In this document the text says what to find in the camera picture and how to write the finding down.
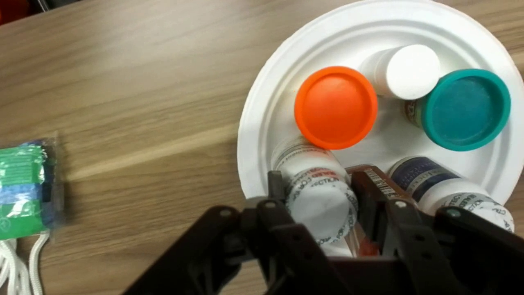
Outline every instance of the white paper plate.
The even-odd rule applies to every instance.
[[[359,65],[382,49],[426,44],[443,60],[443,75],[466,67],[499,73],[513,96],[507,129],[489,146],[454,152],[436,146],[404,116],[404,103],[381,98],[374,131],[358,146],[338,150],[346,165],[390,168],[399,159],[428,155],[485,186],[505,203],[524,164],[524,85],[505,46],[471,16],[415,0],[358,1],[327,13],[289,37],[255,82],[240,126],[238,168],[245,195],[268,195],[268,172],[284,146],[300,136],[294,121],[295,93],[315,70]]]

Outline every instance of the orange bottle cap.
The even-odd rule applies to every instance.
[[[295,100],[304,136],[325,149],[358,144],[374,127],[379,101],[372,83],[349,67],[327,67],[307,78]]]

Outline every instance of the white cable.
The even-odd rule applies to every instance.
[[[0,286],[7,285],[7,295],[43,295],[40,280],[40,255],[50,232],[42,232],[32,247],[30,268],[17,254],[17,239],[0,241]]]

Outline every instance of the wooden table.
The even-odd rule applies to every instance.
[[[0,137],[61,134],[51,295],[122,293],[209,206],[245,205],[237,129],[266,59],[345,0],[86,0],[0,26]],[[449,0],[524,70],[524,1]],[[524,185],[508,205],[524,234]],[[250,265],[225,293],[261,293]]]

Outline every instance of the bottle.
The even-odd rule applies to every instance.
[[[456,175],[428,157],[400,160],[390,177],[408,191],[420,208],[436,214],[443,206],[461,206],[487,221],[515,232],[512,213],[480,185]]]
[[[304,223],[318,244],[348,236],[358,221],[358,196],[348,183],[346,168],[336,157],[309,142],[294,142],[277,159],[287,182],[286,205],[297,223]]]

